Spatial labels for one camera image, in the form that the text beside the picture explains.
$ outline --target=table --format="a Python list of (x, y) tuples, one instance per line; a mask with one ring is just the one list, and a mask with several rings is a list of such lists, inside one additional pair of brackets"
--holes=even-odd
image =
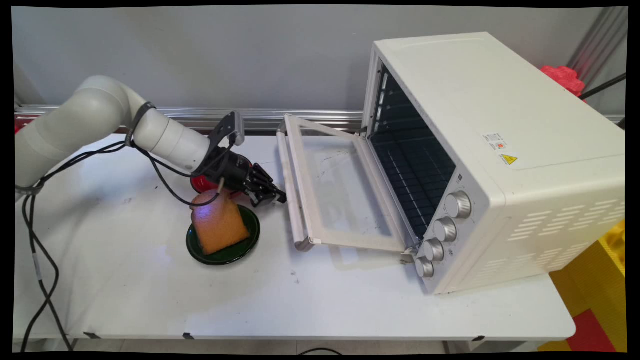
[[(124, 139), (111, 135), (81, 152)], [(274, 136), (234, 151), (260, 163), (282, 189)], [(188, 179), (163, 171), (187, 200)], [(249, 206), (248, 200), (239, 203)], [(13, 337), (44, 300), (15, 205)], [(260, 240), (226, 266), (195, 261), (185, 246), (189, 208), (134, 149), (92, 157), (52, 178), (36, 200), (35, 232), (60, 267), (53, 296), (73, 338), (545, 341), (575, 332), (547, 275), (448, 295), (425, 293), (410, 257), (317, 245), (294, 249), (287, 207), (256, 209)], [(43, 255), (46, 285), (53, 270)], [(57, 338), (45, 311), (31, 338)]]

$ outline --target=floor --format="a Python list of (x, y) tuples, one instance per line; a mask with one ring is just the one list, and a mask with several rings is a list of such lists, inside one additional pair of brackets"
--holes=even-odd
[[(28, 351), (42, 351), (44, 341)], [(77, 340), (76, 351), (159, 352), (174, 354), (297, 355), (313, 348), (330, 348), (343, 355), (444, 354), (441, 341), (316, 341), (316, 340)], [(20, 344), (13, 344), (19, 351)]]

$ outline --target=cable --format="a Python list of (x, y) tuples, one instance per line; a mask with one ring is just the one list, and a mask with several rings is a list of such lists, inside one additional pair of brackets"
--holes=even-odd
[[(176, 199), (178, 199), (183, 204), (186, 204), (186, 205), (189, 205), (189, 206), (194, 206), (194, 207), (206, 206), (206, 205), (209, 205), (212, 202), (214, 202), (218, 198), (218, 196), (220, 196), (220, 190), (221, 189), (218, 190), (218, 193), (216, 193), (216, 195), (214, 195), (213, 198), (211, 198), (210, 200), (208, 200), (206, 202), (203, 202), (203, 203), (200, 203), (200, 204), (194, 204), (192, 202), (188, 202), (188, 201), (180, 198), (173, 191), (173, 189), (171, 189), (169, 184), (166, 182), (166, 180), (162, 176), (162, 173), (160, 173), (160, 170), (158, 169), (156, 164), (160, 164), (160, 165), (164, 166), (165, 168), (171, 170), (172, 172), (175, 172), (176, 174), (184, 176), (184, 177), (198, 177), (198, 176), (204, 174), (207, 170), (209, 170), (215, 164), (217, 164), (220, 160), (225, 158), (225, 156), (228, 154), (228, 152), (234, 146), (233, 142), (222, 152), (222, 154), (220, 154), (217, 158), (213, 159), (213, 161), (211, 161), (210, 164), (208, 164), (205, 168), (203, 168), (197, 174), (185, 174), (183, 172), (179, 172), (178, 170), (175, 170), (172, 167), (169, 167), (167, 164), (163, 163), (162, 161), (159, 161), (159, 160), (153, 158), (147, 151), (145, 151), (145, 150), (141, 149), (140, 147), (138, 147), (134, 142), (132, 142), (132, 144), (138, 151), (140, 151), (140, 153), (145, 155), (151, 161), (151, 165), (153, 166), (154, 170), (156, 171), (156, 174), (158, 175), (158, 177), (160, 178), (160, 180), (162, 181), (162, 183), (164, 184), (166, 189)], [(60, 168), (56, 169), (55, 171), (51, 172), (50, 174), (47, 174), (46, 176), (43, 176), (37, 182), (37, 184), (33, 186), (33, 188), (42, 188), (44, 186), (44, 184), (48, 180), (50, 180), (52, 177), (54, 177), (56, 174), (59, 174), (60, 172), (62, 172), (64, 170), (74, 166), (75, 164), (79, 163), (80, 161), (87, 160), (88, 158), (90, 158), (90, 157), (92, 157), (92, 156), (94, 156), (96, 154), (109, 154), (109, 153), (112, 153), (112, 152), (120, 151), (120, 150), (124, 149), (125, 147), (126, 147), (126, 144), (125, 144), (124, 141), (122, 141), (122, 142), (112, 143), (111, 145), (105, 146), (105, 147), (103, 147), (101, 149), (98, 149), (96, 151), (84, 152), (84, 153), (72, 158), (71, 160), (68, 160)], [(56, 289), (56, 287), (58, 285), (58, 280), (60, 278), (60, 270), (59, 270), (56, 262), (49, 255), (49, 252), (47, 252), (47, 249), (45, 249), (45, 247), (42, 245), (42, 243), (40, 242), (40, 239), (38, 239), (38, 236), (35, 234), (35, 232), (33, 230), (33, 216), (34, 216), (34, 212), (35, 212), (35, 197), (36, 197), (36, 195), (28, 195), (28, 196), (25, 197), (24, 202), (22, 203), (22, 217), (24, 218), (24, 222), (26, 223), (27, 228), (29, 230), (29, 244), (31, 245), (31, 252), (33, 254), (33, 262), (34, 262), (34, 266), (35, 266), (35, 269), (36, 269), (36, 275), (38, 276), (38, 284), (40, 285), (40, 289), (42, 290), (42, 293), (45, 295), (45, 301), (40, 306), (40, 308), (38, 309), (36, 314), (32, 317), (31, 321), (29, 321), (29, 324), (27, 326), (27, 330), (26, 330), (26, 332), (24, 334), (24, 338), (22, 340), (22, 346), (20, 348), (20, 352), (25, 352), (26, 346), (27, 346), (27, 342), (29, 341), (29, 335), (31, 334), (31, 330), (33, 329), (33, 326), (34, 326), (35, 322), (38, 320), (38, 318), (40, 317), (40, 315), (42, 314), (42, 312), (44, 311), (44, 309), (47, 306), (49, 306), (49, 308), (51, 309), (51, 313), (53, 314), (53, 317), (54, 317), (54, 319), (56, 321), (56, 325), (58, 326), (58, 330), (60, 332), (60, 335), (62, 336), (62, 338), (63, 338), (68, 350), (69, 351), (73, 351), (73, 347), (69, 343), (69, 340), (67, 339), (67, 335), (65, 334), (64, 328), (62, 327), (62, 324), (60, 322), (60, 318), (58, 317), (58, 312), (56, 311), (56, 308), (53, 306), (53, 303), (51, 302), (51, 297), (53, 296), (53, 291)], [(29, 200), (31, 200), (30, 209), (29, 209), (30, 212), (29, 212), (29, 216), (27, 216), (26, 207), (27, 207), (27, 201), (29, 201)], [(39, 265), (39, 262), (38, 262), (38, 258), (37, 258), (34, 242), (38, 245), (38, 247), (40, 248), (42, 253), (45, 255), (47, 260), (49, 260), (51, 266), (54, 269), (54, 274), (55, 274), (54, 281), (53, 281), (53, 285), (51, 286), (51, 291), (49, 291), (49, 292), (47, 292), (47, 288), (44, 286), (44, 282), (42, 281), (42, 274), (40, 273), (40, 265)]]
[(611, 79), (611, 80), (607, 81), (606, 83), (604, 83), (604, 84), (602, 84), (600, 86), (594, 87), (593, 89), (587, 91), (586, 93), (578, 96), (578, 98), (580, 100), (584, 100), (584, 99), (586, 99), (586, 98), (588, 98), (590, 96), (593, 96), (593, 95), (597, 94), (598, 92), (601, 92), (602, 90), (605, 90), (606, 88), (609, 88), (610, 86), (613, 86), (613, 85), (619, 83), (620, 81), (623, 81), (626, 78), (627, 78), (627, 73), (624, 73), (624, 74), (622, 74), (622, 75), (620, 75), (620, 76), (618, 76), (618, 77), (616, 77), (614, 79)]
[(160, 181), (162, 181), (162, 183), (164, 184), (164, 187), (169, 190), (169, 192), (171, 193), (171, 195), (173, 195), (173, 197), (175, 197), (176, 199), (178, 199), (181, 203), (185, 204), (185, 205), (189, 205), (189, 206), (194, 206), (196, 208), (199, 208), (200, 206), (206, 206), (209, 205), (210, 203), (214, 202), (218, 196), (220, 195), (220, 192), (216, 193), (215, 195), (213, 195), (213, 197), (211, 199), (209, 199), (208, 201), (205, 201), (203, 203), (200, 204), (195, 204), (193, 202), (188, 202), (187, 200), (184, 200), (183, 198), (179, 197), (174, 191), (173, 189), (171, 189), (171, 186), (169, 186), (169, 184), (166, 183), (166, 180), (164, 180), (164, 177), (162, 176), (162, 174), (160, 173), (160, 169), (158, 169), (158, 166), (156, 165), (155, 161), (151, 161), (151, 165), (153, 165), (154, 170), (156, 171), (156, 174), (158, 175), (158, 177), (160, 178)]
[(207, 172), (211, 167), (213, 167), (213, 165), (217, 164), (217, 162), (219, 162), (222, 157), (224, 157), (224, 155), (226, 155), (231, 148), (234, 146), (234, 144), (229, 144), (229, 146), (222, 152), (222, 154), (220, 154), (217, 158), (213, 159), (212, 162), (210, 162), (205, 168), (203, 168), (201, 171), (197, 172), (197, 173), (192, 173), (192, 174), (187, 174), (178, 170), (175, 170), (174, 168), (172, 168), (171, 166), (163, 163), (162, 161), (159, 161), (158, 159), (154, 158), (153, 156), (151, 156), (149, 154), (148, 151), (146, 151), (145, 149), (142, 149), (141, 147), (136, 145), (135, 141), (132, 141), (131, 144), (133, 145), (133, 147), (135, 147), (138, 151), (140, 151), (140, 153), (146, 157), (148, 157), (151, 161), (153, 161), (154, 163), (160, 164), (163, 167), (167, 168), (168, 170), (171, 170), (172, 172), (180, 175), (180, 176), (184, 176), (184, 177), (198, 177), (201, 175), (204, 175), (205, 172)]
[[(96, 154), (109, 154), (112, 152), (116, 152), (116, 151), (120, 151), (125, 147), (124, 142), (117, 142), (117, 143), (112, 143), (111, 145), (105, 146), (99, 150), (96, 151), (88, 151), (88, 152), (84, 152), (78, 156), (76, 156), (75, 158), (72, 158), (71, 160), (67, 161), (66, 163), (64, 163), (60, 168), (58, 168), (57, 170), (55, 170), (54, 172), (51, 172), (50, 174), (43, 176), (38, 183), (34, 186), (34, 188), (38, 188), (38, 187), (43, 187), (44, 184), (53, 176), (55, 176), (56, 174), (59, 174), (60, 172), (72, 167), (73, 165), (79, 163), (80, 161), (86, 160), (90, 157), (92, 157), (93, 155)], [(31, 245), (31, 252), (33, 254), (33, 262), (34, 262), (34, 266), (36, 268), (36, 274), (38, 276), (38, 284), (40, 285), (40, 289), (42, 290), (42, 293), (45, 295), (45, 301), (44, 303), (40, 306), (40, 309), (38, 309), (38, 311), (36, 312), (36, 314), (32, 317), (31, 321), (29, 322), (29, 325), (27, 326), (27, 330), (24, 334), (24, 338), (22, 340), (22, 346), (20, 348), (20, 352), (25, 352), (26, 347), (27, 347), (27, 342), (29, 341), (29, 335), (31, 334), (31, 330), (33, 329), (33, 326), (35, 324), (35, 322), (38, 320), (38, 318), (40, 317), (40, 315), (42, 314), (42, 312), (44, 311), (44, 309), (47, 307), (47, 305), (49, 306), (49, 308), (51, 309), (51, 313), (53, 314), (53, 317), (56, 321), (56, 325), (58, 326), (58, 330), (60, 332), (60, 335), (62, 336), (67, 349), (69, 351), (73, 351), (73, 347), (72, 345), (69, 343), (69, 340), (67, 339), (67, 335), (65, 334), (64, 328), (62, 327), (62, 323), (60, 322), (60, 318), (58, 316), (58, 312), (56, 311), (56, 308), (53, 306), (53, 303), (51, 302), (51, 297), (53, 296), (53, 291), (55, 291), (56, 287), (58, 286), (58, 280), (60, 279), (60, 270), (56, 264), (56, 262), (53, 260), (53, 258), (51, 257), (51, 255), (49, 255), (49, 252), (47, 252), (47, 249), (44, 247), (44, 245), (42, 245), (42, 242), (40, 242), (40, 239), (38, 239), (38, 236), (35, 234), (34, 230), (33, 230), (33, 216), (34, 216), (34, 212), (35, 212), (35, 195), (29, 195), (27, 197), (25, 197), (24, 202), (22, 203), (22, 217), (24, 218), (24, 222), (27, 225), (27, 228), (29, 230), (29, 244)], [(29, 207), (29, 216), (27, 216), (27, 211), (26, 211), (26, 207), (27, 207), (27, 201), (31, 200), (31, 204)], [(40, 273), (40, 264), (38, 262), (38, 258), (37, 258), (37, 254), (36, 254), (36, 249), (34, 246), (34, 241), (35, 243), (38, 245), (38, 247), (40, 248), (40, 250), (42, 250), (42, 253), (45, 255), (45, 257), (47, 258), (47, 260), (50, 262), (51, 266), (54, 269), (54, 281), (53, 281), (53, 285), (51, 286), (51, 291), (47, 292), (47, 288), (44, 286), (44, 282), (42, 280), (42, 274)]]
[(317, 347), (317, 348), (313, 348), (313, 349), (311, 349), (311, 350), (307, 350), (307, 351), (305, 351), (305, 352), (301, 352), (300, 354), (298, 354), (298, 356), (308, 354), (308, 353), (310, 353), (311, 351), (319, 351), (319, 350), (329, 351), (329, 352), (333, 352), (334, 354), (337, 354), (337, 355), (342, 355), (342, 354), (340, 354), (339, 352), (337, 352), (337, 351), (335, 351), (335, 350), (332, 350), (332, 349), (330, 349), (330, 348), (326, 348), (326, 347)]
[[(27, 212), (26, 212), (26, 204), (27, 201), (31, 199), (31, 206), (30, 206), (30, 218), (31, 220), (27, 217)], [(27, 196), (24, 199), (24, 202), (22, 203), (22, 217), (24, 218), (24, 222), (27, 224), (27, 228), (29, 229), (29, 242), (31, 245), (31, 253), (33, 254), (33, 261), (34, 261), (34, 265), (36, 268), (36, 274), (38, 276), (38, 284), (40, 285), (40, 289), (42, 290), (42, 293), (45, 295), (45, 301), (42, 304), (42, 306), (40, 306), (40, 309), (38, 309), (38, 311), (36, 312), (36, 315), (31, 319), (31, 321), (29, 322), (29, 325), (27, 326), (27, 330), (24, 334), (24, 339), (22, 340), (22, 346), (20, 348), (20, 352), (25, 352), (26, 347), (27, 347), (27, 342), (29, 340), (29, 335), (31, 334), (31, 330), (36, 322), (36, 320), (38, 320), (38, 317), (40, 317), (40, 314), (42, 314), (42, 312), (44, 311), (44, 309), (47, 307), (47, 305), (49, 305), (51, 312), (53, 313), (53, 317), (56, 321), (56, 325), (58, 326), (58, 331), (60, 332), (60, 334), (62, 335), (62, 338), (67, 346), (67, 349), (69, 351), (73, 351), (73, 346), (69, 343), (69, 340), (67, 339), (67, 335), (65, 334), (64, 328), (62, 327), (62, 323), (60, 322), (60, 318), (58, 317), (58, 312), (56, 311), (56, 308), (53, 306), (53, 303), (51, 302), (51, 297), (53, 296), (53, 291), (55, 291), (57, 285), (58, 285), (58, 279), (60, 278), (60, 271), (58, 269), (58, 266), (56, 265), (55, 261), (53, 260), (53, 258), (49, 255), (49, 252), (47, 252), (47, 250), (45, 249), (45, 247), (42, 245), (42, 243), (40, 242), (40, 239), (38, 239), (38, 237), (36, 236), (36, 234), (33, 232), (33, 212), (34, 212), (34, 207), (35, 207), (35, 196)], [(35, 246), (33, 245), (33, 241), (36, 241), (38, 244), (38, 247), (40, 247), (40, 249), (42, 250), (42, 252), (45, 254), (45, 257), (47, 258), (47, 260), (49, 260), (49, 262), (51, 263), (51, 265), (53, 266), (53, 270), (55, 273), (55, 278), (53, 280), (53, 285), (51, 286), (51, 291), (49, 293), (47, 293), (47, 289), (44, 286), (44, 282), (42, 280), (42, 275), (40, 273), (40, 265), (38, 263), (38, 258), (36, 256), (36, 249)]]

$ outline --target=white toaster oven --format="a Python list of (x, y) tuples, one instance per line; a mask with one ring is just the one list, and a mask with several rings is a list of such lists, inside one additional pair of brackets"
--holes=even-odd
[(375, 42), (362, 125), (280, 126), (298, 250), (411, 254), (448, 293), (559, 270), (625, 216), (624, 131), (488, 33)]

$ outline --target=silver knob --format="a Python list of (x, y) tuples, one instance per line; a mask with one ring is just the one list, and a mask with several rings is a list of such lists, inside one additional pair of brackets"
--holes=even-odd
[(444, 248), (438, 239), (429, 239), (424, 244), (424, 256), (429, 261), (442, 261), (444, 259)]
[(468, 218), (471, 215), (471, 200), (465, 192), (450, 193), (445, 198), (444, 206), (454, 218)]
[(443, 217), (433, 224), (433, 232), (436, 238), (442, 242), (453, 241), (456, 239), (456, 224), (450, 217)]
[(417, 258), (415, 269), (420, 277), (433, 277), (433, 264), (426, 258)]

